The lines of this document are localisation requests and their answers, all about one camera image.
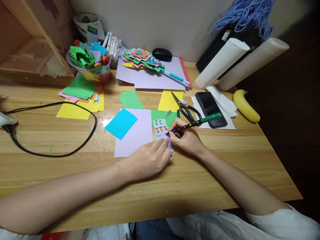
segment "yellow banana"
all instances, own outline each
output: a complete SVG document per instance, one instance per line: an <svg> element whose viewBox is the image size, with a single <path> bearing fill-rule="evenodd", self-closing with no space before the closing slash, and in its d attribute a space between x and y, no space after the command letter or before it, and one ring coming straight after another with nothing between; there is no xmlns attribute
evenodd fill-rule
<svg viewBox="0 0 320 240"><path fill-rule="evenodd" d="M260 115L251 107L244 97L247 92L243 89L237 90L232 97L232 100L238 110L251 122L259 122Z"/></svg>

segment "wooden desk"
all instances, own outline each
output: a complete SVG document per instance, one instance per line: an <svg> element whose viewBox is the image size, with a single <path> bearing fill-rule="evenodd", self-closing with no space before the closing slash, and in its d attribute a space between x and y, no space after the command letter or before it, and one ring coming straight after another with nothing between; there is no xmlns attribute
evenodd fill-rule
<svg viewBox="0 0 320 240"><path fill-rule="evenodd" d="M191 82L199 75L194 63L185 62ZM0 73L0 92L9 95L4 110L62 101L57 93L73 78L41 77L32 74ZM134 90L119 85L113 78L104 87L105 111L96 113L97 129L77 154L66 158L42 158L18 149L9 135L0 130L0 197L32 185L119 161L113 158L115 137L104 127L123 107L118 94ZM191 96L203 91L194 83L183 99L192 105ZM157 110L161 91L137 91L145 109ZM225 93L231 99L231 93ZM20 143L31 151L53 154L71 152L91 131L88 121L56 118L60 106L12 114ZM258 124L241 114L233 119L236 130L199 129L201 140L220 157L232 163L282 200L302 196ZM66 231L96 226L178 216L238 207L228 192L199 161L175 148L175 160L160 177L122 188L68 214L51 231Z"/></svg>

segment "clear plastic cup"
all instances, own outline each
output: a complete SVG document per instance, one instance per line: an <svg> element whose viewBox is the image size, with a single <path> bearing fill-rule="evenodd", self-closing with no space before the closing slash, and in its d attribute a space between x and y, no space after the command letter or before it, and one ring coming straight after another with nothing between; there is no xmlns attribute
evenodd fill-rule
<svg viewBox="0 0 320 240"><path fill-rule="evenodd" d="M111 63L111 57L108 65L106 65L103 68L99 69L86 69L86 68L80 68L73 61L70 59L70 52L67 52L66 59L68 63L73 66L75 69L77 69L87 81L97 84L97 85L105 85L110 81L110 63Z"/></svg>

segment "smartphone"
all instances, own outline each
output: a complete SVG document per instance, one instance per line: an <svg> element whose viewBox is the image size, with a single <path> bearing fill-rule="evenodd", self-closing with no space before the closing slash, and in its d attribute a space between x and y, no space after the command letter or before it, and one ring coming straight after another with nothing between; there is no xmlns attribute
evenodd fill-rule
<svg viewBox="0 0 320 240"><path fill-rule="evenodd" d="M210 92L198 92L196 93L196 98L204 112L204 115L210 116L216 113L221 113L222 117L216 118L209 123L211 128L217 127L224 127L228 125L226 119L224 118L219 106L217 105L216 101L214 100L212 94Z"/></svg>

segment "hand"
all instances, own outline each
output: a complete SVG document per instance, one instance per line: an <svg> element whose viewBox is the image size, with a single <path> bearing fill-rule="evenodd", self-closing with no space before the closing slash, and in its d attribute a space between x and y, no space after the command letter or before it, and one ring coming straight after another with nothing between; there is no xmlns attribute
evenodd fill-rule
<svg viewBox="0 0 320 240"><path fill-rule="evenodd" d="M120 161L119 164L126 172L128 181L137 181L161 172L168 162L174 159L167 145L168 139L147 143Z"/></svg>
<svg viewBox="0 0 320 240"><path fill-rule="evenodd" d="M196 157L199 157L199 155L203 153L203 151L207 148L201 142L197 134L197 131L194 127L181 130L180 132L182 133L182 135L180 135L179 133L171 132L173 129L187 124L188 123L186 123L182 119L176 117L169 128L170 140L172 143L176 144L184 151Z"/></svg>

